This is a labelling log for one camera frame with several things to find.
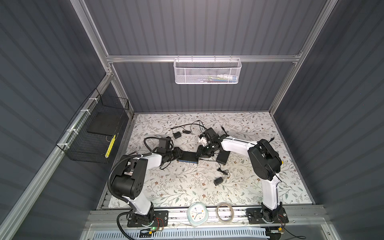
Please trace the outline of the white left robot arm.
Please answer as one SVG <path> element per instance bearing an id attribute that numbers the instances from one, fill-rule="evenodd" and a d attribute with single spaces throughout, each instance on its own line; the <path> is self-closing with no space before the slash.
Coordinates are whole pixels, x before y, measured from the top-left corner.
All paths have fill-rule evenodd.
<path id="1" fill-rule="evenodd" d="M 148 153 L 123 155 L 112 167 L 107 187 L 112 196 L 127 203 L 137 221 L 149 225 L 155 218 L 153 203 L 142 192 L 147 170 L 180 159 L 184 152 L 170 137 L 147 137 L 143 140 Z"/>

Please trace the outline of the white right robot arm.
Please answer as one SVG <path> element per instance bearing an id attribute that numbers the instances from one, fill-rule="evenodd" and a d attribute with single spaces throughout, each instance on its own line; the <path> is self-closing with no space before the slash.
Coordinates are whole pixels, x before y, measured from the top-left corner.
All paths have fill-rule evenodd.
<path id="1" fill-rule="evenodd" d="M 255 174 L 261 179 L 263 201 L 263 219 L 271 223 L 283 210 L 279 201 L 278 184 L 281 182 L 279 173 L 283 164 L 279 153 L 271 146 L 270 141 L 261 139 L 249 142 L 239 140 L 228 134 L 218 135 L 212 128 L 205 130 L 199 135 L 197 156 L 212 157 L 216 151 L 233 152 L 249 157 Z"/>

